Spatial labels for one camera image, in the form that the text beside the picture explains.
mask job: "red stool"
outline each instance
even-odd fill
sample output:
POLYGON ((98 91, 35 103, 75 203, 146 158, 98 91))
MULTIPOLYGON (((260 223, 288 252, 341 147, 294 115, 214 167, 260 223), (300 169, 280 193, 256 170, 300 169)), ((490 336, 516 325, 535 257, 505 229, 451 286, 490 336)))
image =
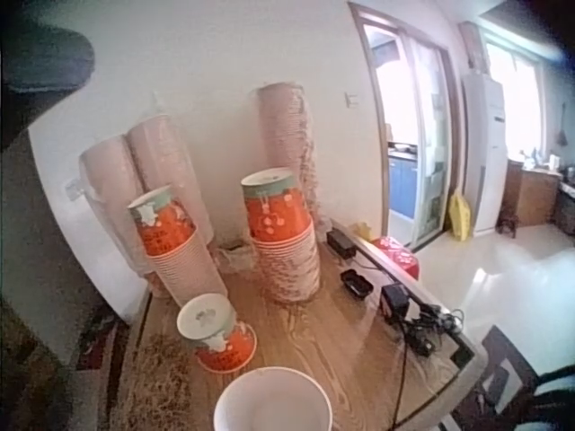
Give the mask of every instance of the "red stool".
POLYGON ((413 253, 403 247, 395 238, 383 236, 377 240, 373 240, 371 243, 410 276, 416 280, 420 278, 420 262, 413 253))

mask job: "light switch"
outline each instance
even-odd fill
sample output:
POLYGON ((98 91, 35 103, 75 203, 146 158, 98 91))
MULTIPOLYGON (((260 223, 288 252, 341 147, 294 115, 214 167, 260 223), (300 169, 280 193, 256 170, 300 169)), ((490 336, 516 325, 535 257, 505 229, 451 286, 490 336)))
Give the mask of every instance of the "light switch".
POLYGON ((79 178, 74 178, 69 181, 64 187, 64 190, 66 191, 66 196, 68 196, 68 199, 70 199, 71 202, 74 202, 84 194, 84 188, 82 187, 82 182, 79 178))
POLYGON ((345 104, 349 109, 353 110, 359 105, 358 96, 345 92, 345 104))

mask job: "blue cabinet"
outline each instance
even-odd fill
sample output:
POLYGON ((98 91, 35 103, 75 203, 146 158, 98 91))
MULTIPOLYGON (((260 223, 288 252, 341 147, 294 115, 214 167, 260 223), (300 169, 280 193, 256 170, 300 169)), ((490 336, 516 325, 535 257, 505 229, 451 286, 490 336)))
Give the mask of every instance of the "blue cabinet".
POLYGON ((404 161, 402 166, 402 214, 415 217, 415 196, 417 194, 417 162, 404 161))
POLYGON ((417 161, 389 158, 389 206, 406 217, 415 216, 417 161))
POLYGON ((401 212, 402 166, 400 159, 389 159, 389 206, 393 211, 401 212))

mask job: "orange paper cup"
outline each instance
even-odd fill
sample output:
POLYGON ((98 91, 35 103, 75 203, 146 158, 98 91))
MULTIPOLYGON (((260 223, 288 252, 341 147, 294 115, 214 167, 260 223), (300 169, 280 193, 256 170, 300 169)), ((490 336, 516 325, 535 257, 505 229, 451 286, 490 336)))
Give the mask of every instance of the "orange paper cup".
POLYGON ((178 331, 195 347, 199 364, 212 373, 237 371, 253 358, 257 339, 250 325, 238 321, 227 297, 204 294, 184 305, 178 331))
POLYGON ((132 202, 128 209, 148 256, 160 256, 177 249, 196 231, 196 226, 181 203, 174 199, 169 186, 146 193, 132 202))
POLYGON ((282 242, 297 237, 311 223, 305 199, 291 170, 268 169, 242 180, 252 238, 282 242))

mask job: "window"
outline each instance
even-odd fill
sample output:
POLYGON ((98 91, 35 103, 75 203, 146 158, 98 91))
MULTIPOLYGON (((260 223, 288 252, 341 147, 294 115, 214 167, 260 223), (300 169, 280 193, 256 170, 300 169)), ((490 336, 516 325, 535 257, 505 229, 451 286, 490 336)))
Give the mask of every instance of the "window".
POLYGON ((535 64, 487 43, 491 77, 503 85, 509 158, 543 151, 541 104, 535 64))
POLYGON ((419 144, 417 107, 411 71, 406 62, 390 61, 377 69, 377 81, 384 103, 385 123, 392 131, 390 141, 419 144))

